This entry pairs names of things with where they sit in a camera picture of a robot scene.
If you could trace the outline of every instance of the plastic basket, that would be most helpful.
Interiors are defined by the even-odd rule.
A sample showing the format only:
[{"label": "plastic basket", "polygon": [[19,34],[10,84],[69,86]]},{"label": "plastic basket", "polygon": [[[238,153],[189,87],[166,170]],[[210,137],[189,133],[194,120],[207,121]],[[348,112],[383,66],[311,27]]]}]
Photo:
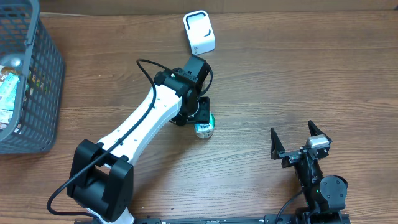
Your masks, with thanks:
[{"label": "plastic basket", "polygon": [[55,143],[65,66],[39,14],[37,0],[0,1],[0,65],[22,71],[0,154],[44,152]]}]

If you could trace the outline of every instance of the wood grain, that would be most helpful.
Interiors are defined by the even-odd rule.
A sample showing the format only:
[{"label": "wood grain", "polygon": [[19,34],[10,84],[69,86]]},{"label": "wood grain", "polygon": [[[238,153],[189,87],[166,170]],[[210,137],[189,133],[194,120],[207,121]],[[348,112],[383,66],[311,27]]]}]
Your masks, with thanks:
[{"label": "wood grain", "polygon": [[[258,217],[299,190],[293,169],[270,159],[274,127],[287,149],[312,119],[334,140],[320,161],[349,183],[353,223],[398,219],[398,14],[212,14],[213,137],[166,124],[134,168],[137,217]],[[0,223],[72,223],[45,209],[70,172],[76,146],[110,133],[150,85],[137,58],[182,67],[190,54],[182,15],[45,18],[67,65],[56,146],[0,156]],[[151,74],[159,71],[146,65]],[[303,205],[303,198],[287,209]],[[83,211],[65,193],[57,210]]]},{"label": "wood grain", "polygon": [[40,0],[42,12],[81,15],[393,10],[398,0]]}]

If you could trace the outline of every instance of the cable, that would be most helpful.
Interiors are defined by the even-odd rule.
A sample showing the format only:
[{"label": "cable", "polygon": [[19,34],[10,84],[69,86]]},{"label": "cable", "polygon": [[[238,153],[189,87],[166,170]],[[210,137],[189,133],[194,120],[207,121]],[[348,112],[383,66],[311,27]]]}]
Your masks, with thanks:
[{"label": "cable", "polygon": [[53,200],[55,199],[55,197],[61,193],[61,191],[63,189],[65,189],[66,187],[68,187],[68,185],[72,184],[73,181],[75,181],[79,176],[81,176],[84,172],[86,172],[88,169],[90,169],[91,167],[95,166],[95,164],[97,164],[99,161],[102,161],[104,159],[104,157],[106,157],[107,155],[109,155],[113,149],[115,149],[118,145],[120,145],[141,123],[142,121],[145,119],[145,117],[149,114],[149,112],[151,111],[151,109],[154,107],[155,102],[156,102],[156,87],[155,87],[155,83],[152,80],[152,78],[149,76],[149,74],[145,71],[145,69],[141,66],[141,64],[139,62],[146,62],[146,63],[151,63],[153,65],[159,66],[171,73],[175,73],[173,72],[171,69],[150,61],[150,60],[144,60],[144,59],[138,59],[137,60],[137,65],[138,67],[141,69],[141,71],[145,74],[145,76],[148,78],[150,84],[152,85],[152,89],[154,92],[154,95],[152,97],[152,102],[150,103],[147,111],[144,113],[144,115],[142,115],[142,117],[134,124],[133,127],[131,127],[121,138],[119,138],[109,149],[107,149],[102,155],[100,155],[99,157],[97,157],[95,160],[93,160],[93,162],[91,162],[90,164],[88,164],[86,167],[84,167],[81,171],[79,171],[77,174],[75,174],[73,177],[71,177],[69,180],[67,180],[63,185],[61,185],[49,198],[48,202],[47,202],[47,210],[54,214],[54,215],[85,215],[88,217],[92,217],[95,219],[98,219],[98,217],[92,213],[89,212],[58,212],[55,211],[52,207],[51,207],[51,203],[53,202]]},{"label": "cable", "polygon": [[299,191],[297,194],[295,194],[291,199],[289,199],[289,200],[284,204],[284,206],[282,206],[282,208],[280,208],[280,210],[279,210],[279,212],[278,212],[278,215],[276,216],[276,219],[275,219],[275,224],[278,224],[279,217],[280,217],[280,215],[282,214],[282,212],[285,210],[285,208],[286,208],[290,203],[292,203],[298,196],[300,196],[300,194],[302,194],[302,193],[305,191],[305,189],[306,189],[306,188],[302,189],[302,190]]},{"label": "cable", "polygon": [[205,90],[201,91],[201,92],[198,94],[198,98],[201,97],[201,96],[203,96],[203,95],[207,92],[207,90],[209,90],[212,81],[213,81],[213,71],[210,70],[210,82],[209,82],[209,85],[207,85],[207,87],[205,88]]}]

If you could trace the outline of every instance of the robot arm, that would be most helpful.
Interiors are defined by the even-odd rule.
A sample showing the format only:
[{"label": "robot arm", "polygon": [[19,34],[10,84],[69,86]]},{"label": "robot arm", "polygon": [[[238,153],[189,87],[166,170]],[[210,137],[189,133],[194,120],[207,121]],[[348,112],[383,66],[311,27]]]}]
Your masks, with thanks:
[{"label": "robot arm", "polygon": [[[159,129],[168,121],[177,125],[209,123],[210,100],[202,96],[203,82],[210,72],[205,60],[192,56],[186,66],[158,72],[154,83],[157,92],[154,107],[123,141],[121,137],[148,110],[153,89],[141,105],[122,125],[97,144],[85,139],[73,157],[70,177],[75,176],[101,155],[97,166],[110,168],[109,175],[90,167],[67,187],[67,195],[95,214],[102,223],[132,224],[134,217],[128,206],[132,199],[134,165]],[[110,154],[103,155],[115,143],[122,141]]]}]

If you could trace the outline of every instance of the black cable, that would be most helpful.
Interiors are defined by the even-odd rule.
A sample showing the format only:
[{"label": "black cable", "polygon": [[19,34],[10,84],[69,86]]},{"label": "black cable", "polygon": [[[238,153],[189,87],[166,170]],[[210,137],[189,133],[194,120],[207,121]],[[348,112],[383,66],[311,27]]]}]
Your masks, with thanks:
[{"label": "black cable", "polygon": [[306,189],[306,188],[302,189],[302,190],[299,191],[297,194],[295,194],[291,199],[289,199],[289,200],[284,204],[284,206],[282,206],[282,208],[280,208],[280,210],[279,210],[279,212],[278,212],[278,215],[276,216],[276,219],[275,219],[275,224],[278,224],[278,219],[279,219],[280,215],[282,214],[282,212],[285,210],[285,208],[286,208],[290,203],[292,203],[298,196],[300,196],[300,194],[302,194],[302,193],[305,191],[305,189]]},{"label": "black cable", "polygon": [[207,87],[205,88],[205,90],[201,91],[201,92],[198,94],[198,98],[201,97],[201,96],[203,96],[203,95],[207,92],[207,90],[209,90],[212,81],[213,81],[213,71],[210,70],[210,82],[209,82],[209,85],[207,85]]},{"label": "black cable", "polygon": [[109,155],[111,153],[111,151],[113,149],[115,149],[118,145],[120,145],[141,123],[142,121],[145,119],[145,117],[149,114],[149,112],[151,111],[151,109],[154,107],[155,102],[156,102],[156,87],[155,87],[155,83],[152,80],[152,78],[149,76],[149,74],[145,71],[145,69],[141,66],[141,64],[139,62],[146,62],[146,63],[151,63],[153,65],[159,66],[165,70],[168,70],[171,73],[175,73],[173,72],[171,69],[150,61],[150,60],[144,60],[144,59],[138,59],[137,60],[137,65],[138,67],[141,69],[141,71],[145,74],[145,76],[148,78],[150,84],[152,85],[152,89],[154,92],[153,98],[152,98],[152,102],[150,103],[147,111],[144,113],[144,115],[142,115],[142,117],[134,124],[133,127],[131,127],[121,138],[119,138],[109,149],[107,149],[102,155],[100,155],[99,157],[97,157],[95,160],[93,160],[93,162],[91,162],[90,164],[88,164],[86,167],[84,167],[81,171],[79,171],[77,174],[75,174],[73,177],[71,177],[69,180],[67,180],[63,185],[61,185],[49,198],[48,202],[47,202],[47,210],[54,214],[54,215],[85,215],[88,217],[92,217],[97,219],[98,217],[92,213],[89,212],[58,212],[55,211],[52,207],[51,207],[51,203],[53,202],[53,200],[55,199],[55,197],[61,193],[61,191],[63,189],[65,189],[66,187],[68,187],[68,185],[72,184],[74,180],[76,180],[79,176],[81,176],[84,172],[86,172],[88,169],[90,169],[91,167],[95,166],[95,164],[97,164],[99,161],[102,161],[104,157],[106,157],[107,155]]}]

